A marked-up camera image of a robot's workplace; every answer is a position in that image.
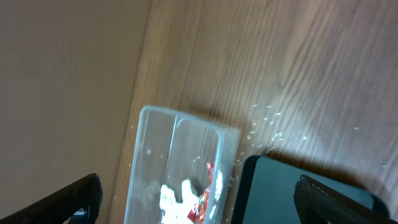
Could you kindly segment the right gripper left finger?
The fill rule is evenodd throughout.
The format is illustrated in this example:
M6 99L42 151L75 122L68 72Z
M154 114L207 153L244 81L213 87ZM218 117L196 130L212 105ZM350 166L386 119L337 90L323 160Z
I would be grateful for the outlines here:
M2 218L1 223L95 223L102 200L99 175L92 173Z

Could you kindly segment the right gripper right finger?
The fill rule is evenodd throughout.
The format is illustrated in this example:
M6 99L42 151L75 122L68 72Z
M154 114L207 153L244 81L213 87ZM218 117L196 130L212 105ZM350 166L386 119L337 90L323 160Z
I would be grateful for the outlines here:
M307 175L296 182L294 204L304 224L397 224Z

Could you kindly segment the red snack wrapper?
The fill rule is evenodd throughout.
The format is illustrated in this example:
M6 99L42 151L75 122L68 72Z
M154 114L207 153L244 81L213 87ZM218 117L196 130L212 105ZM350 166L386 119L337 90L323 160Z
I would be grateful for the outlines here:
M192 209L188 214L188 219L193 222L193 224L204 224L205 213L208 206L211 183L213 180L215 165L213 162L206 163L206 169L208 171L209 184L203 193L199 196L198 201L194 204Z

